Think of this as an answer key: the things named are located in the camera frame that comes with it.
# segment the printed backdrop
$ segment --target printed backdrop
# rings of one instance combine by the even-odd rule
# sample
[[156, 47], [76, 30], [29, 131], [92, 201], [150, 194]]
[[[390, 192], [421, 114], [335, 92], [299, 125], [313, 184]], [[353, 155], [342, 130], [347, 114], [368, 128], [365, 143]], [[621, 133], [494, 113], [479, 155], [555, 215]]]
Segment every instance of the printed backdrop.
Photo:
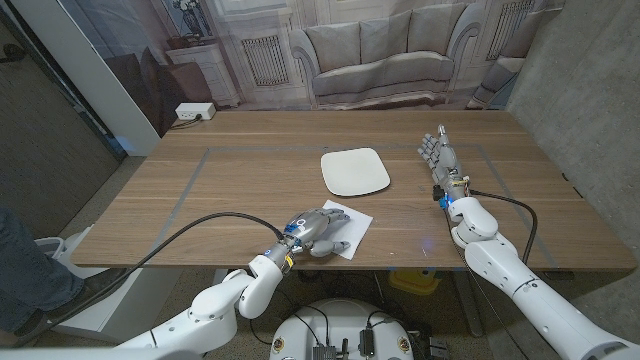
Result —
[[214, 102], [219, 111], [487, 108], [522, 67], [547, 7], [546, 0], [60, 2], [160, 136], [182, 102]]

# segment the shoe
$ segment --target shoe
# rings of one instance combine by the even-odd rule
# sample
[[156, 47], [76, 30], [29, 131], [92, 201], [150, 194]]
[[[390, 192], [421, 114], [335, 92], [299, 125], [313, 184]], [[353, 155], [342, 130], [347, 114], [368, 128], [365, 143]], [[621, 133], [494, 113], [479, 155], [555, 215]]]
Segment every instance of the shoe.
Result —
[[[92, 296], [97, 294], [100, 290], [106, 288], [114, 280], [116, 280], [120, 276], [124, 275], [124, 273], [126, 273], [127, 270], [128, 269], [107, 269], [107, 270], [105, 270], [105, 271], [103, 271], [103, 272], [101, 272], [99, 274], [96, 274], [96, 275], [93, 275], [93, 276], [90, 276], [90, 277], [84, 279], [84, 286], [82, 287], [82, 289], [80, 290], [78, 295], [76, 295], [68, 303], [66, 303], [66, 304], [64, 304], [64, 305], [62, 305], [60, 307], [57, 307], [57, 308], [55, 308], [53, 310], [47, 311], [46, 312], [47, 317], [51, 321], [58, 320], [59, 318], [64, 316], [69, 311], [75, 309], [80, 304], [82, 304], [85, 301], [87, 301], [88, 299], [90, 299]], [[118, 290], [120, 288], [120, 286], [122, 286], [122, 284], [125, 282], [125, 280], [126, 279], [123, 279], [122, 281], [120, 281], [116, 286], [114, 286], [109, 291], [107, 291], [105, 294], [101, 295], [100, 297], [98, 297], [97, 299], [92, 301], [86, 307], [89, 307], [89, 306], [91, 306], [91, 305], [93, 305], [93, 304], [95, 304], [97, 302], [100, 302], [100, 301], [104, 300], [106, 297], [108, 297], [109, 295], [113, 294], [116, 290]]]
[[[38, 309], [31, 317], [22, 325], [18, 330], [13, 333], [1, 332], [0, 333], [0, 349], [10, 348], [17, 344], [22, 339], [30, 337], [31, 334], [35, 334], [41, 331], [47, 325], [47, 317], [44, 315], [44, 311]], [[23, 347], [32, 347], [38, 341], [39, 337], [36, 337], [24, 344]]]

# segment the yellow object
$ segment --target yellow object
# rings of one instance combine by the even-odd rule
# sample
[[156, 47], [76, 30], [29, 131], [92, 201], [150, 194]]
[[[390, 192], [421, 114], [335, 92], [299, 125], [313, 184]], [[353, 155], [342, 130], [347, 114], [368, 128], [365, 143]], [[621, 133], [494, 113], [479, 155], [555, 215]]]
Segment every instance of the yellow object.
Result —
[[396, 289], [416, 295], [430, 295], [442, 280], [442, 273], [435, 270], [390, 271], [389, 284]]

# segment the wooden table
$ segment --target wooden table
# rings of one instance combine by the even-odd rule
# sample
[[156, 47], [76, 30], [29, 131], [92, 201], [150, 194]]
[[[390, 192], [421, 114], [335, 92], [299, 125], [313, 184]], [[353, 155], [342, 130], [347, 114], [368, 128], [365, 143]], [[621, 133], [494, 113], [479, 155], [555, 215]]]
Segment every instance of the wooden table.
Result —
[[[244, 212], [279, 228], [296, 212], [327, 199], [373, 216], [352, 261], [296, 257], [297, 269], [394, 269], [463, 266], [416, 149], [445, 124], [472, 188], [531, 205], [539, 228], [529, 265], [537, 270], [636, 267], [631, 252], [565, 181], [531, 137], [506, 112], [306, 111], [222, 112], [213, 121], [170, 131], [73, 254], [86, 266], [131, 266], [201, 216]], [[326, 188], [325, 152], [374, 148], [391, 185], [360, 197]], [[522, 251], [529, 215], [481, 198], [500, 231]], [[205, 222], [161, 251], [151, 266], [246, 267], [275, 237], [236, 218]]]

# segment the power strip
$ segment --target power strip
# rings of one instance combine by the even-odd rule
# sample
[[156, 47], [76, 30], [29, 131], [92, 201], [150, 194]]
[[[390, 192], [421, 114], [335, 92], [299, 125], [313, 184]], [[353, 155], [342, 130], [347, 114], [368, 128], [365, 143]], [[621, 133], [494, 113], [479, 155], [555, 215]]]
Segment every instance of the power strip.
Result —
[[198, 114], [202, 120], [211, 120], [216, 113], [213, 103], [182, 103], [176, 108], [179, 120], [193, 120]]

